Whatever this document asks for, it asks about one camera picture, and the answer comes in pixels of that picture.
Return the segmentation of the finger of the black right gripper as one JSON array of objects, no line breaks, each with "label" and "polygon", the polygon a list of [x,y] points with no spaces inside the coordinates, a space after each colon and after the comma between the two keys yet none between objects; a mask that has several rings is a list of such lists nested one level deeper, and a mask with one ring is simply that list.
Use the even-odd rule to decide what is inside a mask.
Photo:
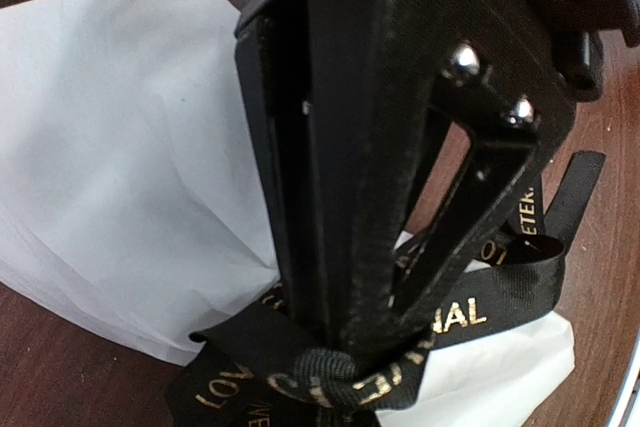
[{"label": "finger of the black right gripper", "polygon": [[311,94],[307,14],[257,15],[237,33],[235,61],[289,315],[319,341],[334,342],[304,110]]},{"label": "finger of the black right gripper", "polygon": [[[376,363],[427,328],[565,140],[575,105],[526,0],[308,0],[318,254],[331,343]],[[450,124],[469,151],[396,279]]]}]

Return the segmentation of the white wrapping paper sheet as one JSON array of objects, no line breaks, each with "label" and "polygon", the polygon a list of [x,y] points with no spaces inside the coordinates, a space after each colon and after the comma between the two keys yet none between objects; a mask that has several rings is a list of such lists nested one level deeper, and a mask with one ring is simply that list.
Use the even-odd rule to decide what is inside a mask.
[{"label": "white wrapping paper sheet", "polygon": [[[376,363],[289,315],[227,0],[1,6],[1,263],[79,325],[179,364],[178,426],[519,426],[571,373],[573,214],[539,174],[427,328]],[[403,279],[470,148],[450,124]]]}]

